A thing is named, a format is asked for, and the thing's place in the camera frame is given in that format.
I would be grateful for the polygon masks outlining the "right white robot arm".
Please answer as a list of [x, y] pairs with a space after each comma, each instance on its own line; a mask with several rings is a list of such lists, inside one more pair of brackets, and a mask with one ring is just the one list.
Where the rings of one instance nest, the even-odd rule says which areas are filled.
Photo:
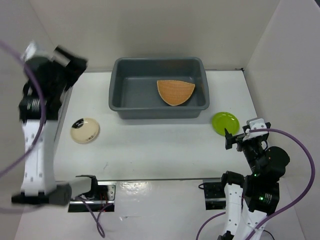
[[265, 224], [259, 223], [276, 211], [280, 200], [279, 180], [290, 162], [289, 155], [278, 146], [264, 146], [268, 134], [246, 139], [245, 134], [233, 136], [225, 132], [225, 148], [237, 145], [243, 152], [252, 173], [247, 176], [227, 171], [221, 177], [220, 193], [226, 198], [227, 221], [220, 240], [258, 240]]

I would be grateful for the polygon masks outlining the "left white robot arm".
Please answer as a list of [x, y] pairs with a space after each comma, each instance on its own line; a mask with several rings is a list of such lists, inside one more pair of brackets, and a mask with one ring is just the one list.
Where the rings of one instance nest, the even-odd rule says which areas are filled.
[[21, 56], [31, 79], [23, 86], [19, 119], [25, 139], [24, 177], [20, 192], [11, 197], [15, 205], [66, 206], [71, 200], [94, 200], [100, 193], [94, 175], [78, 175], [68, 183], [57, 183], [54, 173], [55, 139], [62, 96], [87, 69], [87, 60], [61, 46], [54, 50], [68, 60], [63, 65], [32, 41]]

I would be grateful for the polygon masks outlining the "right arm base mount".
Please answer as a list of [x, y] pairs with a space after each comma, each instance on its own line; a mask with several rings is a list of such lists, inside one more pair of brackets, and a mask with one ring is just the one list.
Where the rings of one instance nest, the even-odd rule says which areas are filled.
[[205, 209], [224, 210], [226, 208], [226, 195], [221, 178], [204, 179], [198, 188], [204, 193]]

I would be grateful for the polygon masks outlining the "orange woven triangular basket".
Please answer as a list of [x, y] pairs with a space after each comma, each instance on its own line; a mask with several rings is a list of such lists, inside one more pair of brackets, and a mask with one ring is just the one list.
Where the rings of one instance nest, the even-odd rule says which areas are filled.
[[196, 85], [181, 80], [158, 80], [157, 91], [161, 99], [170, 106], [179, 106], [192, 96]]

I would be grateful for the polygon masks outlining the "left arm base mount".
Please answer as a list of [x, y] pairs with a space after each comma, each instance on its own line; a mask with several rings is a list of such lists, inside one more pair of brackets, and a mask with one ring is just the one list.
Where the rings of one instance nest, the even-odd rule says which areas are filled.
[[[94, 213], [101, 210], [103, 212], [114, 212], [115, 199], [116, 199], [116, 186], [115, 181], [98, 181], [97, 192], [94, 197], [86, 199], [85, 202]], [[68, 206], [69, 213], [88, 213], [89, 210], [80, 200], [71, 200]]]

